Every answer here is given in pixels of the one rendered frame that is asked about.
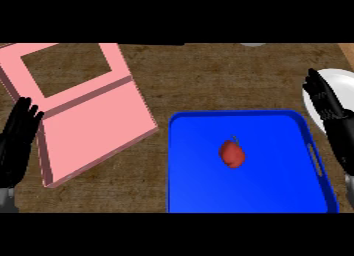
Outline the blue plastic tray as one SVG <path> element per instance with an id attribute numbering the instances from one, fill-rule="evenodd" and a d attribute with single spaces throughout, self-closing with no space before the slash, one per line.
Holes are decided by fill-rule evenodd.
<path id="1" fill-rule="evenodd" d="M 239 168 L 218 155 L 236 136 Z M 337 213 L 306 120 L 292 110 L 189 111 L 168 123 L 170 213 Z"/>

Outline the red bell pepper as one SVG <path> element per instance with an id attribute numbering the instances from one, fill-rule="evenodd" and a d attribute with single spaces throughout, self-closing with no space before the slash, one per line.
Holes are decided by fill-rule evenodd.
<path id="1" fill-rule="evenodd" d="M 239 168 L 245 162 L 245 152 L 236 136 L 226 140 L 218 149 L 218 155 L 229 168 Z"/>

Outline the pink open box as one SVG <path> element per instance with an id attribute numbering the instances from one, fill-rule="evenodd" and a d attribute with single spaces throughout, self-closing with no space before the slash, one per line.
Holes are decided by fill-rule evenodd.
<path id="1" fill-rule="evenodd" d="M 111 71 L 47 97 L 22 57 L 50 43 L 0 47 L 0 81 L 13 99 L 29 97 L 44 117 L 37 134 L 43 185 L 58 187 L 158 131 L 115 43 L 99 45 Z"/>

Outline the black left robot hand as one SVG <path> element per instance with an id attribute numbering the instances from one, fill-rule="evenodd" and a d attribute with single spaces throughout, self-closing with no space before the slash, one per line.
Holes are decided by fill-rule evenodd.
<path id="1" fill-rule="evenodd" d="M 21 97 L 0 133 L 0 188 L 13 188 L 24 179 L 43 115 L 31 98 Z"/>

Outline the white plate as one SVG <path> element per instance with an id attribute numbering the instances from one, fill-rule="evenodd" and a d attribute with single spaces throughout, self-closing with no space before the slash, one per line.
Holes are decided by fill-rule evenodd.
<path id="1" fill-rule="evenodd" d="M 354 112 L 354 73 L 343 69 L 319 70 L 345 109 Z"/>

